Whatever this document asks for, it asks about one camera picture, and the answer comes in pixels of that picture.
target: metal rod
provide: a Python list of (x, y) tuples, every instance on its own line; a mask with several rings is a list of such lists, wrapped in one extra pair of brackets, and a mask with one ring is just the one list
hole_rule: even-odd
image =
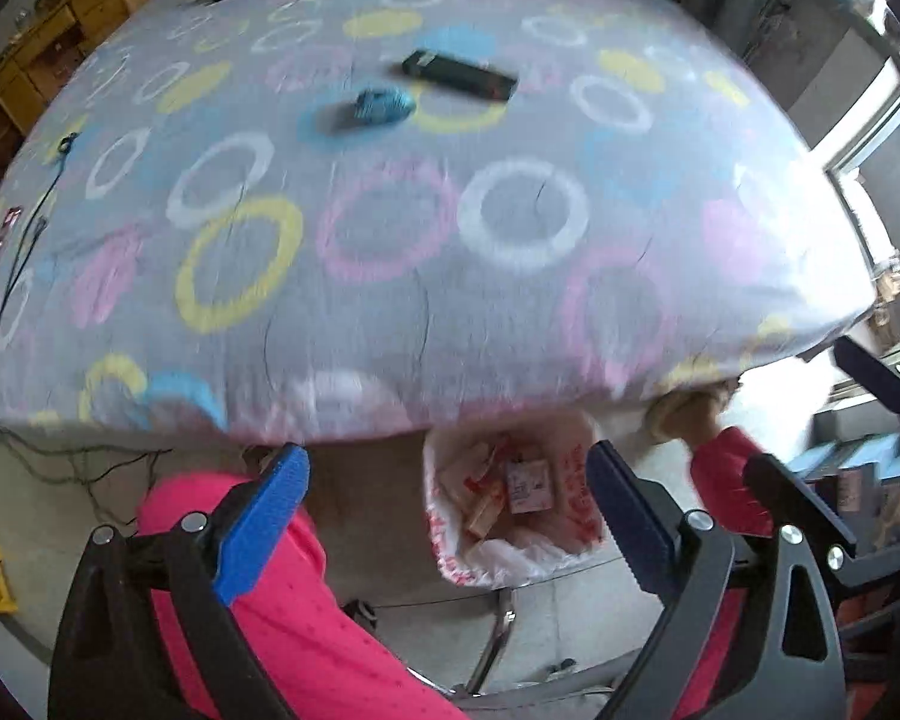
[(467, 680), (464, 691), (471, 696), (480, 693), (487, 677), (490, 675), (490, 669), (496, 664), (497, 659), (503, 653), (506, 642), (509, 641), (512, 630), (514, 630), (514, 620), (516, 619), (516, 611), (514, 610), (514, 591), (509, 587), (504, 587), (496, 591), (497, 616), (493, 621), (493, 631), (490, 634), (490, 641), (480, 655), (480, 661), (473, 670), (470, 679)]
[(436, 690), (437, 693), (442, 695), (444, 698), (452, 698), (456, 695), (456, 693), (454, 693), (450, 688), (444, 688), (443, 685), (438, 685), (433, 680), (428, 680), (426, 677), (420, 674), (419, 671), (414, 671), (413, 669), (411, 669), (410, 666), (404, 664), (404, 668), (407, 669), (407, 673), (410, 674), (411, 677), (413, 677), (415, 680), (419, 680), (421, 683), (424, 683), (424, 685), (427, 685), (430, 690)]

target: bedsheet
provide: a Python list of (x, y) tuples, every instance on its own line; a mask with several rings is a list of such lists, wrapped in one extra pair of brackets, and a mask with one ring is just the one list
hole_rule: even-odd
[[(418, 47), (518, 90), (407, 79)], [(353, 122), (394, 84), (413, 117)], [(874, 300), (786, 116), (663, 0), (146, 8), (26, 140), (0, 222), (71, 131), (0, 326), (18, 429), (275, 445), (646, 398), (825, 343)]]

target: chair leg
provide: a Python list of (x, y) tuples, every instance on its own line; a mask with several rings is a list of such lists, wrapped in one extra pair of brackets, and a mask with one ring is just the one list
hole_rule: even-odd
[(473, 670), (470, 679), (467, 680), (463, 690), (467, 695), (476, 696), (487, 682), (490, 669), (496, 664), (503, 654), (506, 642), (514, 630), (516, 610), (514, 609), (514, 591), (510, 587), (504, 587), (496, 591), (497, 617), (493, 622), (493, 631), (490, 641), (487, 642), (477, 667)]

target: metal screw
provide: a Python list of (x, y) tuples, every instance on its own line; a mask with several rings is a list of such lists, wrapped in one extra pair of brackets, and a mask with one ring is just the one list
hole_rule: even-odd
[(93, 543), (98, 544), (99, 546), (103, 546), (103, 544), (109, 544), (113, 541), (113, 528), (109, 525), (101, 525), (93, 531)]
[(207, 526), (207, 515), (203, 512), (190, 512), (180, 520), (180, 527), (187, 533), (199, 533)]
[(832, 546), (826, 552), (826, 564), (831, 571), (839, 571), (844, 564), (844, 551), (838, 546)]
[(695, 531), (712, 531), (713, 517), (702, 509), (693, 509), (687, 512), (687, 524)]
[(780, 536), (783, 536), (783, 541), (791, 544), (799, 544), (803, 541), (803, 533), (796, 525), (784, 525), (780, 528)]

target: red sleeve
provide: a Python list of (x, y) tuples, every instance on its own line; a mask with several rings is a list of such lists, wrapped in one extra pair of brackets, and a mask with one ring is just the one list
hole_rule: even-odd
[(763, 450), (739, 428), (727, 428), (698, 447), (690, 478), (703, 506), (728, 531), (770, 536), (773, 519), (744, 484), (744, 466)]

